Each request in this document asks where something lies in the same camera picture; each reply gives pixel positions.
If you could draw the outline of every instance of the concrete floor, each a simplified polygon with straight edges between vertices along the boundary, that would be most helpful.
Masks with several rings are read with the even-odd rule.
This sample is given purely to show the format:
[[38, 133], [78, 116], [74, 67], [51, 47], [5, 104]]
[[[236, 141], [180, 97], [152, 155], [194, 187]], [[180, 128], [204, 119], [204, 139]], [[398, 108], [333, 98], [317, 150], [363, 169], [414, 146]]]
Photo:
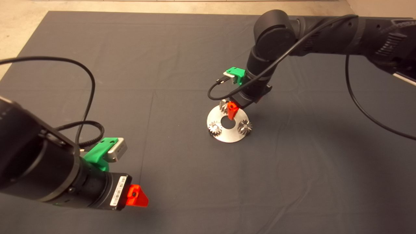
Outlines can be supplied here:
[[[270, 2], [108, 2], [0, 0], [0, 59], [16, 57], [49, 10], [261, 15], [281, 9], [289, 15], [353, 13], [346, 0]], [[9, 66], [0, 66], [0, 79]]]

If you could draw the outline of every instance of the wall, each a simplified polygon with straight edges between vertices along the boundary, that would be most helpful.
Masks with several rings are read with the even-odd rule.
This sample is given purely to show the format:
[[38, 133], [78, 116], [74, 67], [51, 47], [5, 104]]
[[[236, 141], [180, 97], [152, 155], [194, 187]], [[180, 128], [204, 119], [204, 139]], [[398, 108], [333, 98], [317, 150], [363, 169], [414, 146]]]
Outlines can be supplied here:
[[416, 18], [416, 0], [347, 0], [360, 16]]

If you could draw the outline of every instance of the silver gear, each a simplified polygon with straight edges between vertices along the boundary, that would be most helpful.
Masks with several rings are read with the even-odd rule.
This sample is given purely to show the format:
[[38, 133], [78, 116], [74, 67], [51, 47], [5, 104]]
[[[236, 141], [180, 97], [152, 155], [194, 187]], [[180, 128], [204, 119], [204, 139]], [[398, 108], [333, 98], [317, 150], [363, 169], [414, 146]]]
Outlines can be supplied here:
[[214, 121], [209, 124], [208, 130], [211, 133], [211, 135], [218, 136], [219, 134], [221, 134], [221, 131], [223, 130], [223, 126], [221, 125], [221, 123]]
[[242, 120], [238, 123], [238, 133], [247, 135], [253, 129], [253, 124], [249, 120]]
[[225, 100], [225, 99], [222, 99], [220, 101], [219, 107], [220, 107], [221, 112], [224, 113], [224, 114], [227, 114], [228, 113], [227, 103], [228, 103], [228, 101]]

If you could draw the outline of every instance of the cable connector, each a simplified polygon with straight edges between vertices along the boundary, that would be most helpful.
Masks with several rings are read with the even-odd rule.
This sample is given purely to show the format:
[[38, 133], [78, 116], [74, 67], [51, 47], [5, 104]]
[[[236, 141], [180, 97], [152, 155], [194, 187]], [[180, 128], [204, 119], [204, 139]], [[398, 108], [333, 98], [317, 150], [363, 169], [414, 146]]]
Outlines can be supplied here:
[[231, 77], [229, 77], [229, 76], [223, 76], [220, 79], [218, 79], [216, 82], [217, 82], [218, 85], [220, 85], [220, 84], [224, 83], [225, 81], [227, 81], [229, 79], [231, 79]]

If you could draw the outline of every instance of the gray cloth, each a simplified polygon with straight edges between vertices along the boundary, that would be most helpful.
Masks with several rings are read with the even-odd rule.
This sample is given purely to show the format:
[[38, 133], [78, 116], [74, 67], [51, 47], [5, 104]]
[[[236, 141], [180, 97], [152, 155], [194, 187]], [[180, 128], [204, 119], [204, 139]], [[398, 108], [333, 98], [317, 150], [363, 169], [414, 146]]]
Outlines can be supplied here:
[[[252, 134], [234, 144], [210, 137], [217, 102], [206, 91], [224, 70], [245, 67], [257, 17], [49, 12], [20, 56], [68, 57], [92, 70], [88, 119], [126, 139], [111, 171], [132, 175], [150, 205], [68, 209], [0, 194], [0, 232], [415, 233], [416, 143], [355, 107], [343, 56], [285, 59], [271, 93], [245, 110]], [[416, 134], [414, 87], [363, 57], [350, 70], [369, 113]], [[25, 62], [11, 66], [0, 95], [58, 126], [81, 119], [89, 87], [74, 65]], [[85, 127], [82, 138], [96, 134]]]

